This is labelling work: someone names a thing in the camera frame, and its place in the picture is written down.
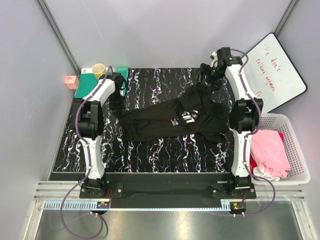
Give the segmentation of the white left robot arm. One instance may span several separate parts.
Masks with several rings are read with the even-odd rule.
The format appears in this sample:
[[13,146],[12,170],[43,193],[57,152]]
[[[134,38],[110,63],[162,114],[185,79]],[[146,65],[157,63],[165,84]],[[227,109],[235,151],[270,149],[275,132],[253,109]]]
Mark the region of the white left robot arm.
[[127,82],[120,73],[103,74],[97,86],[76,102],[74,127],[85,159],[85,176],[79,182],[81,198],[103,198],[111,193],[102,163],[101,139],[105,126],[102,106],[109,101],[112,113],[124,110],[126,86]]

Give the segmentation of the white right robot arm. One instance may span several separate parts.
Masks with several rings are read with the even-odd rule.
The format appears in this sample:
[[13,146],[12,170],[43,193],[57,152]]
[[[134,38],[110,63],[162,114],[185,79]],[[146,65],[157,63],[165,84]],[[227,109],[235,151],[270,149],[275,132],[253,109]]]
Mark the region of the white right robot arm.
[[233,163],[226,185],[213,183],[214,199],[231,198],[239,200],[257,197],[250,171],[250,149],[252,136],[259,130],[262,118],[263,100],[256,98],[246,79],[246,61],[233,56],[232,49],[222,47],[211,54],[211,64],[202,63],[198,80],[205,80],[212,90],[221,87],[222,78],[227,78],[235,103],[228,118],[234,137]]

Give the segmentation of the black t shirt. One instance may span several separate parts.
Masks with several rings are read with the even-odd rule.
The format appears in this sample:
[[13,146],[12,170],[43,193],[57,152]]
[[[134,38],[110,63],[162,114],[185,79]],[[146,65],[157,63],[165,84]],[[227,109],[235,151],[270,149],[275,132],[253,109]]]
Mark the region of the black t shirt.
[[147,142],[161,138],[201,134],[210,143],[223,141],[229,132],[229,109],[214,102],[212,88],[198,83],[180,97],[118,115],[123,139]]

